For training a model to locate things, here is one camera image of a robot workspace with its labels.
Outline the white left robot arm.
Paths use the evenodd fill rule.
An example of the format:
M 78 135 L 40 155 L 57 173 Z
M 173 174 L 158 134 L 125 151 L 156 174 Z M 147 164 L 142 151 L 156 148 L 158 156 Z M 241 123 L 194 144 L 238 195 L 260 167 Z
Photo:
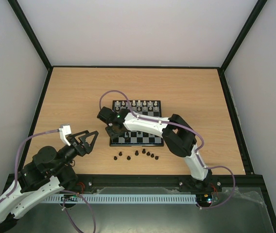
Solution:
M 63 128 L 45 133 L 59 133 L 65 145 L 60 150 L 42 147 L 23 169 L 15 170 L 12 184 L 0 196 L 0 233 L 12 229 L 49 196 L 71 190 L 78 182 L 73 169 L 75 157 L 90 154 L 99 135 L 97 131 L 72 134 Z

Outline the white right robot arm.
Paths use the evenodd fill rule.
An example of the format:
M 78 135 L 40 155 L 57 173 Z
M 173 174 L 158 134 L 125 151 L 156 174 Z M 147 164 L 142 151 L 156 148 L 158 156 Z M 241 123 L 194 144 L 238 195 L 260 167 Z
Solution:
M 150 133 L 164 140 L 169 151 L 184 159 L 190 170 L 190 185 L 198 190 L 205 190 L 211 185 L 212 172 L 207 169 L 197 146 L 196 133 L 179 115 L 171 117 L 155 117 L 141 115 L 129 109 L 115 112 L 102 107 L 97 118 L 105 123 L 105 128 L 111 139 L 125 132 L 139 131 Z

